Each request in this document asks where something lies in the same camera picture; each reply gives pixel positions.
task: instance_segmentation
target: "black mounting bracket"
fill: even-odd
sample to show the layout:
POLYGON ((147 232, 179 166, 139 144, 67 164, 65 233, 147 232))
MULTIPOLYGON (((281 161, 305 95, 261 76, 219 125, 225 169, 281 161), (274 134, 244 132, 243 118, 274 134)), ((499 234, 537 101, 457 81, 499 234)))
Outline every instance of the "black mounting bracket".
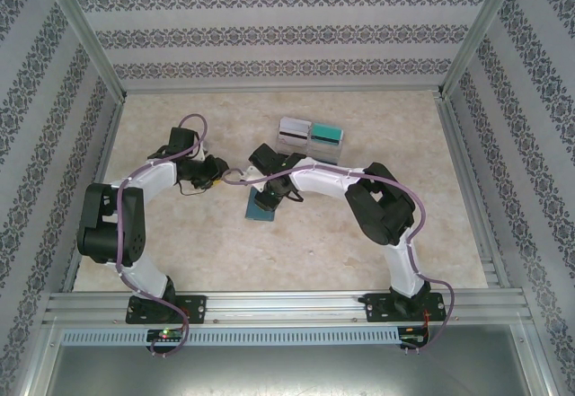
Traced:
MULTIPOLYGON (((206 317, 207 299, 204 295, 176 295, 173 304, 188 315, 190 324, 203 324, 206 317)), ((126 323, 182 324, 183 318, 167 306, 132 295, 126 311, 126 323)))
POLYGON ((367 322, 425 321, 427 311, 429 321, 443 321, 446 306, 441 293, 427 290, 412 299, 391 293, 368 293, 358 301, 364 304, 367 322))

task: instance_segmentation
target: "wallpaper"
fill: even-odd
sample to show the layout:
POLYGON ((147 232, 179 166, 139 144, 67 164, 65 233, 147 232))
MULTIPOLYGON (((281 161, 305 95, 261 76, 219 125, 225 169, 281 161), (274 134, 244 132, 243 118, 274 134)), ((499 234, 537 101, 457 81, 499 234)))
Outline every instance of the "wallpaper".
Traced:
POLYGON ((55 0, 0 0, 0 395, 60 291, 116 103, 55 0))
POLYGON ((505 0, 451 96, 500 253, 575 393, 574 0, 505 0))
POLYGON ((439 85, 484 0, 78 0, 128 91, 439 85))

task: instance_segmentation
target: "beige floor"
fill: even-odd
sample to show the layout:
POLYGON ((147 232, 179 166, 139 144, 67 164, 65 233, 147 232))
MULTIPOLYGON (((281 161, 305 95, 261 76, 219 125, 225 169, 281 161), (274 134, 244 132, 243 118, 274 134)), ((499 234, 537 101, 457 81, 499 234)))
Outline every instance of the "beige floor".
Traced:
MULTIPOLYGON (((283 116, 341 126, 340 165, 383 163, 427 205, 429 222, 415 241, 425 273, 455 287, 487 286, 430 92, 130 96, 106 180, 136 169, 193 112, 208 119, 209 152, 241 168, 258 145, 275 144, 283 116)), ((174 187, 148 204, 146 250, 178 290, 389 287, 382 247, 362 234, 345 202, 306 194, 304 203, 284 200, 275 222, 255 222, 244 219, 248 194, 219 184, 183 197, 174 187)), ((124 289, 110 268, 82 260, 76 291, 124 289)))

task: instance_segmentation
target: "white robotic arm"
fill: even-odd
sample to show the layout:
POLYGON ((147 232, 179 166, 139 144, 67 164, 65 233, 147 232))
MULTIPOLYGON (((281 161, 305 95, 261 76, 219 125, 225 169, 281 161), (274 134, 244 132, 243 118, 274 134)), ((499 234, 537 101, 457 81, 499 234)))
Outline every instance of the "white robotic arm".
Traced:
MULTIPOLYGON (((197 189, 208 189, 228 169, 223 160, 206 155, 203 143, 200 143, 194 155, 184 155, 174 161, 164 160, 167 155, 176 155, 190 148, 198 137, 195 131, 187 128, 173 128, 169 145, 162 146, 148 157, 147 163, 155 163, 129 178, 124 187, 121 275, 137 288, 137 295, 141 291, 170 303, 175 298, 171 279, 157 269, 145 251, 145 204, 183 180, 190 181, 197 189)), ((111 184, 94 183, 88 187, 77 234, 80 253, 110 268, 116 267, 118 251, 117 222, 111 217, 117 213, 117 191, 125 180, 111 184)))
MULTIPOLYGON (((172 162, 159 163, 129 181, 127 188, 139 188, 144 195, 144 205, 157 196, 164 189, 173 187, 178 180, 176 164, 172 162)), ((124 180, 111 183, 112 189, 117 189, 124 180)), ((104 263, 107 267, 115 269, 116 262, 104 263)), ((140 290, 162 298, 168 284, 168 277, 155 266, 146 250, 142 251, 140 258, 129 267, 122 266, 122 273, 133 286, 140 290)))
MULTIPOLYGON (((294 155, 284 158, 277 155, 267 145, 262 145, 250 157, 254 166, 246 172, 245 180, 261 179, 265 175, 271 175, 274 172, 281 172, 286 169, 296 169, 298 167, 313 167, 301 171, 291 172, 286 178, 278 178, 268 182, 255 184, 254 187, 259 191, 256 195, 256 204, 267 209, 275 210, 279 201, 283 197, 290 198, 290 195, 298 196, 299 192, 316 192, 326 196, 348 200, 354 215, 358 219, 359 225, 364 233, 374 242, 383 245, 385 260, 391 273, 391 287, 400 295, 408 298, 414 297, 420 292, 424 281, 415 273, 411 267, 409 254, 407 251, 407 236, 411 232, 412 202, 405 195, 399 194, 398 191, 379 185, 374 191, 358 185, 365 182, 358 177, 349 176, 350 173, 365 173, 369 169, 365 168, 344 168, 337 167, 346 174, 340 174, 325 170, 326 164, 320 163, 313 158, 294 157, 294 155), (384 192, 390 197, 381 198, 377 202, 370 197, 370 192, 384 192), (377 221, 377 218, 383 216, 386 221, 377 221), (395 233, 374 233, 381 229, 382 232, 393 231, 395 233)), ((372 164, 372 170, 380 170, 382 177, 394 180, 391 173, 381 164, 372 164)), ((413 258, 417 266, 417 254, 411 247, 413 258)))

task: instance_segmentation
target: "cable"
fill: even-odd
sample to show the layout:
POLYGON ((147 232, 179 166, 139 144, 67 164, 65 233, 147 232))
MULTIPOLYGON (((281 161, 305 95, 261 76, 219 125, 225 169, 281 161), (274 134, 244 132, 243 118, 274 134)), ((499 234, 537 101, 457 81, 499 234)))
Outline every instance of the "cable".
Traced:
POLYGON ((406 186, 402 185, 401 183, 396 182, 395 180, 391 180, 391 179, 383 178, 381 176, 375 176, 373 174, 367 174, 367 173, 363 173, 363 172, 350 172, 349 170, 343 170, 337 166, 323 165, 323 164, 302 165, 300 167, 294 167, 292 169, 287 169, 287 170, 284 170, 283 172, 274 173, 274 174, 271 174, 270 176, 266 176, 266 177, 263 177, 261 179, 256 179, 256 180, 228 180, 226 178, 226 176, 230 173, 239 172, 240 174, 243 175, 243 172, 240 169, 237 169, 237 168, 229 169, 226 172, 224 172, 224 174, 222 175, 222 181, 229 184, 229 185, 253 185, 256 183, 267 182, 268 180, 274 180, 276 178, 280 178, 281 176, 285 176, 287 174, 291 174, 294 172, 301 172, 303 170, 315 170, 315 169, 321 169, 321 170, 325 170, 327 172, 344 174, 344 175, 351 177, 351 178, 360 178, 360 179, 368 179, 368 180, 383 182, 386 185, 396 187, 397 189, 400 189, 401 191, 405 192, 417 204, 418 208, 420 209, 421 218, 420 218, 420 221, 417 224, 417 226, 413 229, 413 231, 411 233, 409 233, 409 235, 407 236, 407 239, 406 239, 407 255, 409 257, 411 268, 413 269, 413 272, 415 272, 415 274, 420 279, 423 279, 424 281, 427 281, 427 282, 432 283, 432 284, 440 284, 442 286, 445 286, 447 288, 447 290, 449 291, 449 296, 450 296, 449 309, 447 310, 446 318, 441 323, 441 326, 439 327, 439 330, 436 333, 435 337, 430 342, 428 342, 424 347, 420 348, 418 352, 421 352, 421 351, 428 349, 430 346, 432 346, 435 343, 436 340, 438 340, 438 338, 441 336, 441 334, 445 330, 445 328, 447 326, 447 322, 451 318, 453 308, 456 304, 456 293, 455 293, 453 287, 448 282, 442 281, 439 279, 433 279, 431 277, 426 277, 425 275, 421 274, 420 270, 417 267, 417 264, 415 264, 415 258, 413 256, 413 249, 411 246, 411 241, 421 231, 421 229, 423 228, 423 225, 425 225, 425 221, 427 219, 427 214, 425 212, 425 207, 423 206, 423 202, 417 196, 417 194, 415 194, 415 192, 413 192, 411 189, 407 188, 406 186))
POLYGON ((427 309, 423 311, 423 318, 425 320, 423 324, 423 327, 425 328, 425 335, 423 335, 423 338, 425 338, 429 335, 429 312, 427 309))
POLYGON ((178 182, 178 186, 180 187, 180 194, 182 194, 184 197, 198 196, 199 194, 203 194, 207 191, 207 189, 203 189, 201 192, 190 192, 188 194, 184 194, 183 190, 181 189, 181 181, 178 182))
POLYGON ((285 196, 288 200, 291 201, 295 201, 296 203, 303 203, 304 202, 304 198, 302 196, 300 196, 297 192, 295 191, 289 191, 288 194, 285 196))
MULTIPOLYGON (((201 137, 196 141, 196 143, 194 143, 194 145, 192 147, 190 147, 190 148, 186 149, 185 151, 182 151, 178 154, 170 155, 170 156, 167 156, 167 157, 162 158, 160 160, 151 161, 149 163, 144 164, 140 168, 135 169, 119 185, 119 187, 118 187, 118 198, 116 200, 116 208, 117 208, 116 212, 118 214, 118 255, 116 257, 116 271, 119 274, 119 278, 132 291, 138 293, 139 295, 144 296, 146 299, 153 300, 155 302, 158 302, 159 304, 167 306, 170 309, 173 309, 179 315, 181 315, 181 317, 183 319, 183 324, 182 324, 181 328, 184 330, 184 335, 181 337, 180 343, 176 347, 174 347, 173 350, 162 354, 162 357, 164 357, 164 358, 177 353, 183 347, 183 345, 186 343, 186 340, 188 340, 188 335, 190 334, 190 322, 188 320, 188 316, 186 315, 186 313, 184 311, 182 311, 180 308, 178 308, 176 305, 170 304, 169 302, 166 302, 164 299, 161 299, 160 297, 150 295, 149 293, 140 290, 138 287, 133 286, 132 283, 130 283, 126 279, 126 277, 124 276, 124 274, 123 274, 124 267, 122 266, 122 259, 124 256, 124 215, 123 215, 123 210, 122 210, 122 197, 123 197, 124 189, 126 188, 126 186, 130 183, 130 181, 132 179, 134 179, 136 176, 138 176, 138 174, 141 174, 141 173, 145 172, 146 170, 149 170, 151 167, 153 167, 154 165, 157 165, 159 163, 166 163, 168 161, 175 160, 176 158, 180 158, 181 156, 187 155, 187 154, 191 153, 191 151, 196 149, 201 144, 201 142, 204 141, 204 139, 206 138, 206 134, 208 132, 208 122, 206 121, 206 118, 204 118, 200 114, 193 113, 191 115, 184 117, 180 121, 179 127, 181 127, 183 125, 183 123, 190 118, 199 118, 202 121, 202 123, 204 124, 204 130, 202 131, 201 137)), ((159 354, 159 353, 156 353, 154 351, 154 344, 151 345, 150 351, 152 351, 152 356, 159 354)))

